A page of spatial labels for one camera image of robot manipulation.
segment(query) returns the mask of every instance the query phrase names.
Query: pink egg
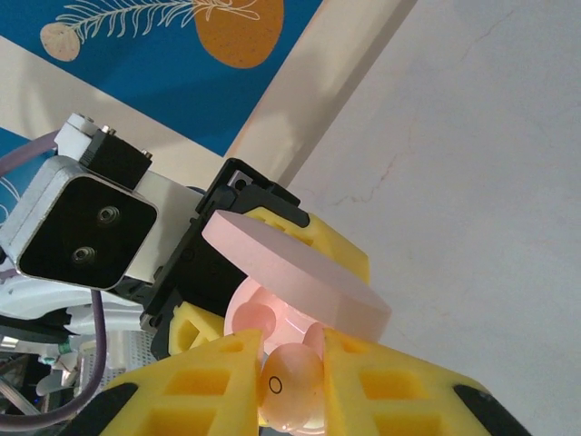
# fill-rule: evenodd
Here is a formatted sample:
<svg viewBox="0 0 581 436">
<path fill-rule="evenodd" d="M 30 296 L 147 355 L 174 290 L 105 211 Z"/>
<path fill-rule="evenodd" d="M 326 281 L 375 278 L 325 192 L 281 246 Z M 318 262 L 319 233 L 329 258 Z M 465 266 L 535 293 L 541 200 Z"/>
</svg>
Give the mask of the pink egg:
<svg viewBox="0 0 581 436">
<path fill-rule="evenodd" d="M 259 381 L 262 418 L 276 431 L 301 429 L 322 414 L 323 363 L 301 343 L 285 343 L 264 363 Z"/>
</svg>

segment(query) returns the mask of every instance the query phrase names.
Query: white feather illustration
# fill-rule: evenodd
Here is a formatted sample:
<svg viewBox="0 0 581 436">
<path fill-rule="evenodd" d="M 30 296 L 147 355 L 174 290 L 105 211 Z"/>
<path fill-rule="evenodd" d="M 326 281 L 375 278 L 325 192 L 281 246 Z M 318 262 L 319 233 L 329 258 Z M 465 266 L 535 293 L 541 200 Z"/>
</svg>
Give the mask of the white feather illustration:
<svg viewBox="0 0 581 436">
<path fill-rule="evenodd" d="M 246 5 L 234 6 L 233 0 L 75 0 L 66 5 L 65 14 L 58 15 L 56 22 L 43 27 L 40 38 L 46 52 L 64 62 L 73 61 L 87 39 L 99 34 L 103 26 L 107 36 L 118 38 L 133 28 L 133 37 L 149 34 L 155 25 L 169 26 L 177 18 L 184 28 L 195 15 L 205 13 L 209 21 L 213 11 L 223 11 L 250 20 L 260 16 L 250 8 L 258 0 Z"/>
</svg>

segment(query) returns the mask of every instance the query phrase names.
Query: blue poster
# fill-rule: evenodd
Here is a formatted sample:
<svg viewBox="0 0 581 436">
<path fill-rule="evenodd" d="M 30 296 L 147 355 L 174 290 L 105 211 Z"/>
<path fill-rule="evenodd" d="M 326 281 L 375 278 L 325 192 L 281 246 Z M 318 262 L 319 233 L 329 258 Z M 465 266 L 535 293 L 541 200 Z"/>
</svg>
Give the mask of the blue poster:
<svg viewBox="0 0 581 436">
<path fill-rule="evenodd" d="M 0 128 L 0 157 L 26 143 L 28 143 L 26 138 Z M 42 154 L 4 177 L 0 177 L 0 225 L 6 221 L 8 214 L 15 208 L 38 169 L 52 155 L 54 155 L 53 152 Z"/>
<path fill-rule="evenodd" d="M 321 2 L 2 0 L 0 35 L 224 156 Z"/>
</svg>

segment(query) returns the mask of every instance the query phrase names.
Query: white wall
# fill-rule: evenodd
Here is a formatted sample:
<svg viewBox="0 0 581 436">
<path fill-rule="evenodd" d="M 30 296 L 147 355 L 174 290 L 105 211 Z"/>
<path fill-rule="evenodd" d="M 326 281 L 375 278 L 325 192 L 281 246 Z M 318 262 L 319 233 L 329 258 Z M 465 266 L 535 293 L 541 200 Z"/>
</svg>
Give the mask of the white wall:
<svg viewBox="0 0 581 436">
<path fill-rule="evenodd" d="M 581 429 L 581 2 L 420 0 L 291 189 L 364 248 L 383 343 Z"/>
</svg>

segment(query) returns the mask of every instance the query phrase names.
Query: yellow foam pad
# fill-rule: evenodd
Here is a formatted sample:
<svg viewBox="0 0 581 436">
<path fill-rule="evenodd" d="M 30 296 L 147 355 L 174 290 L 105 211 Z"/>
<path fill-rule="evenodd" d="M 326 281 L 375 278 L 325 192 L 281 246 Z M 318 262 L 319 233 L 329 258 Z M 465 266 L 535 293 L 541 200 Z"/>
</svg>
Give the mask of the yellow foam pad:
<svg viewBox="0 0 581 436">
<path fill-rule="evenodd" d="M 173 310 L 168 352 L 171 356 L 214 341 L 224 335 L 224 319 L 183 302 Z"/>
<path fill-rule="evenodd" d="M 261 349 L 238 332 L 115 378 L 138 390 L 102 436 L 256 436 Z"/>
<path fill-rule="evenodd" d="M 327 436 L 489 436 L 454 393 L 479 383 L 382 345 L 325 329 Z"/>
<path fill-rule="evenodd" d="M 305 228 L 285 220 L 264 207 L 258 207 L 246 215 L 306 243 L 309 247 L 350 270 L 363 282 L 369 284 L 368 255 L 316 215 L 309 213 L 310 223 Z"/>
</svg>

